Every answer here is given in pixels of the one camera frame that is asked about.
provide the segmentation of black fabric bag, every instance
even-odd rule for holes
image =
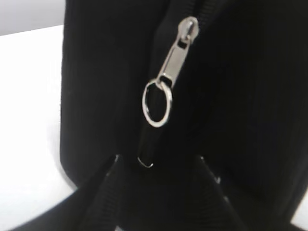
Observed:
[[[79,189],[16,231],[299,230],[307,12],[303,0],[66,0],[60,151]],[[198,26],[177,37],[190,16]],[[180,56],[174,41],[189,46],[177,81],[145,91],[154,121],[172,94],[156,128],[141,100]]]

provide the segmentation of white background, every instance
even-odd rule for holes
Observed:
[[[65,0],[0,0],[0,36],[63,24]]]
[[[73,192],[59,162],[62,30],[0,37],[0,231]]]

